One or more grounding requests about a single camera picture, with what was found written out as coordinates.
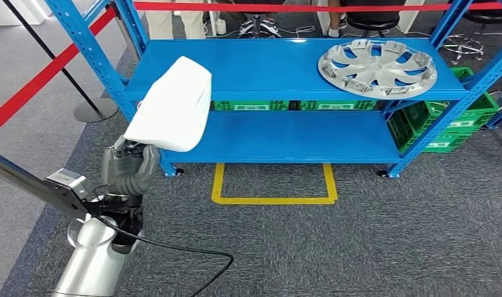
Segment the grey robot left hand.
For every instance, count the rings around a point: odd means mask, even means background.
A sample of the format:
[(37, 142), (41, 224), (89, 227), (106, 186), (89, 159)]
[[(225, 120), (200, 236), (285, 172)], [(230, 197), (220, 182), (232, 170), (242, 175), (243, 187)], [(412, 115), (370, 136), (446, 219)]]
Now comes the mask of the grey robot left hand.
[(102, 183), (107, 193), (116, 196), (143, 196), (160, 160), (154, 145), (142, 144), (119, 136), (104, 150)]

